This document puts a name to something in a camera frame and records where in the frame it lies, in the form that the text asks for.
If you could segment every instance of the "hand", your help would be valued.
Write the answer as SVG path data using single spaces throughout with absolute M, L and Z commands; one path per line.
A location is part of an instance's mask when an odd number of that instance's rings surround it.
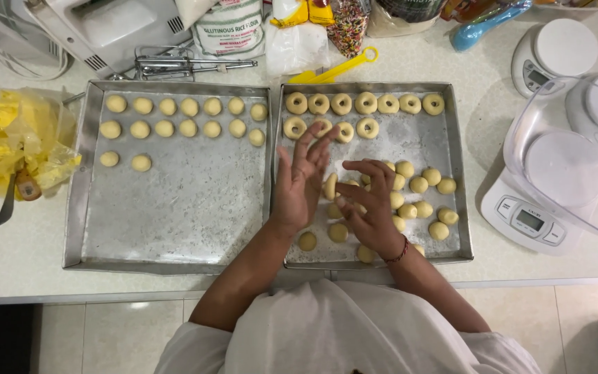
M 278 175 L 274 207 L 269 221 L 288 236 L 294 236 L 303 229 L 313 219 L 318 206 L 322 179 L 329 166 L 328 146 L 340 131 L 338 126 L 334 126 L 308 148 L 321 127 L 322 123 L 313 123 L 296 141 L 295 156 L 291 164 L 287 149 L 277 147 Z
M 366 213 L 362 214 L 344 198 L 336 198 L 343 217 L 350 223 L 359 241 L 383 259 L 398 257 L 405 247 L 405 236 L 396 230 L 391 220 L 389 194 L 396 173 L 382 161 L 343 161 L 346 170 L 356 170 L 371 177 L 371 191 L 345 183 L 337 183 L 336 191 L 358 202 Z

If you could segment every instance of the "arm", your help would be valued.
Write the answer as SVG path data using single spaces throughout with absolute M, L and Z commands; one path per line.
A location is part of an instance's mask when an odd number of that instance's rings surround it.
M 335 126 L 309 148 L 320 128 L 321 123 L 313 124 L 297 140 L 291 164 L 287 150 L 278 147 L 274 208 L 269 220 L 209 286 L 190 322 L 233 331 L 254 298 L 269 289 L 295 234 L 315 214 L 329 165 L 328 145 L 339 131 Z
M 360 214 L 352 204 L 338 198 L 343 217 L 350 223 L 359 241 L 378 252 L 383 259 L 397 258 L 405 246 L 405 236 L 391 220 L 389 192 L 395 173 L 377 160 L 346 161 L 343 167 L 357 170 L 371 177 L 371 191 L 358 186 L 338 183 L 336 191 L 363 205 L 367 212 Z M 388 265 L 399 290 L 412 293 L 429 302 L 442 316 L 461 332 L 489 332 L 490 327 L 481 315 L 456 292 L 446 279 L 414 246 L 400 261 Z

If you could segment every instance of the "baking tray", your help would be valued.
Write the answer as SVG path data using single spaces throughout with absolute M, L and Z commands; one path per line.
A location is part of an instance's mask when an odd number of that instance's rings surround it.
M 343 160 L 361 160 L 373 158 L 390 160 L 396 163 L 408 160 L 415 167 L 415 175 L 431 166 L 440 170 L 444 176 L 451 176 L 458 186 L 454 194 L 442 195 L 435 187 L 429 187 L 423 194 L 416 194 L 409 189 L 409 180 L 400 191 L 405 197 L 405 202 L 426 200 L 433 205 L 434 212 L 428 218 L 406 220 L 405 234 L 410 242 L 424 246 L 426 257 L 433 264 L 453 264 L 472 261 L 472 243 L 470 241 L 470 225 L 468 221 L 467 204 L 465 198 L 465 181 L 463 175 L 463 157 L 461 149 L 461 133 L 456 115 L 456 98 L 454 88 L 449 83 L 442 82 L 351 82 L 331 84 L 284 84 L 280 89 L 280 107 L 278 109 L 277 133 L 275 144 L 294 150 L 294 140 L 287 139 L 282 131 L 282 124 L 291 116 L 285 108 L 285 98 L 293 92 L 301 92 L 310 97 L 315 93 L 327 95 L 329 99 L 337 93 L 347 93 L 354 99 L 361 92 L 372 92 L 376 97 L 386 93 L 393 93 L 400 97 L 411 93 L 419 98 L 428 93 L 439 92 L 444 98 L 444 111 L 437 116 L 428 115 L 424 110 L 419 114 L 410 115 L 399 110 L 395 115 L 383 115 L 375 112 L 372 115 L 360 115 L 352 106 L 349 114 L 336 115 L 331 109 L 322 116 L 312 115 L 306 111 L 300 115 L 307 125 L 313 123 L 318 117 L 324 117 L 336 124 L 341 121 L 348 122 L 355 127 L 363 117 L 373 117 L 380 126 L 377 137 L 372 140 L 360 138 L 356 132 L 351 142 L 340 144 L 334 142 L 330 147 L 331 162 L 326 176 L 335 172 L 338 180 L 345 182 L 354 179 L 361 184 L 359 172 L 345 170 Z M 287 257 L 285 266 L 294 269 L 325 269 L 325 270 L 364 270 L 385 267 L 381 259 L 376 259 L 372 264 L 364 264 L 355 257 L 359 248 L 359 241 L 352 230 L 346 243 L 333 243 L 328 237 L 328 228 L 343 219 L 331 220 L 327 217 L 326 207 L 330 202 L 320 199 L 313 224 L 302 231 L 313 232 L 318 245 L 315 250 L 303 252 L 296 243 L 293 243 Z M 433 240 L 428 234 L 428 225 L 437 221 L 437 211 L 447 207 L 453 209 L 460 216 L 457 225 L 451 226 L 450 235 L 442 242 Z
M 273 126 L 254 121 L 253 103 L 268 108 L 269 89 L 223 84 L 165 81 L 90 81 L 82 107 L 77 149 L 82 164 L 71 178 L 66 213 L 66 246 L 63 267 L 104 271 L 131 271 L 157 275 L 220 274 L 248 243 L 268 217 L 271 192 Z M 121 95 L 128 101 L 122 113 L 112 113 L 104 98 Z M 247 136 L 236 139 L 228 124 L 235 118 L 227 109 L 231 97 L 241 97 L 246 110 L 236 117 L 247 130 L 266 133 L 263 147 L 254 147 Z M 149 115 L 132 108 L 136 97 L 154 101 Z M 199 130 L 186 138 L 179 123 L 187 119 L 177 109 L 172 116 L 158 110 L 162 98 L 179 104 L 192 97 L 201 108 L 193 117 Z M 223 110 L 208 116 L 202 106 L 208 97 L 219 97 Z M 117 139 L 106 139 L 99 124 L 117 120 Z M 170 138 L 154 132 L 154 124 L 168 119 L 175 125 Z M 208 120 L 219 121 L 215 139 L 204 135 Z M 146 139 L 135 139 L 130 125 L 144 120 L 152 127 Z M 106 150 L 120 156 L 119 164 L 106 168 L 98 157 Z M 132 170 L 131 159 L 148 154 L 152 168 Z

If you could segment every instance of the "floor tile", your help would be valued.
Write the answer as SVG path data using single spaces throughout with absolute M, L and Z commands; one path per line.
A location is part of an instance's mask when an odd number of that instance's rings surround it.
M 555 287 L 569 374 L 598 373 L 598 285 Z
M 183 300 L 87 304 L 83 374 L 150 374 L 183 321 Z
M 464 297 L 493 331 L 527 349 L 543 373 L 566 373 L 553 287 L 470 288 Z
M 195 309 L 195 306 L 197 305 L 197 302 L 199 302 L 200 299 L 190 299 L 190 300 L 184 300 L 183 301 L 183 321 L 187 322 L 188 318 L 191 317 L 191 313 L 193 313 L 193 310 Z
M 38 374 L 79 374 L 82 372 L 82 338 L 85 305 L 39 305 L 37 351 L 32 357 Z

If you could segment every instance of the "scale button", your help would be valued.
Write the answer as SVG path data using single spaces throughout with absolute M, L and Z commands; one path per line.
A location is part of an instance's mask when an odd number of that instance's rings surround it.
M 502 214 L 502 216 L 506 219 L 509 219 L 509 217 L 511 217 L 511 211 L 514 209 L 516 204 L 518 204 L 518 202 L 514 199 L 504 199 L 498 207 L 498 213 Z
M 561 228 L 558 224 L 553 224 L 553 227 L 551 227 L 550 232 L 548 232 L 548 234 L 544 236 L 544 241 L 549 243 L 558 243 L 563 236 L 564 229 Z

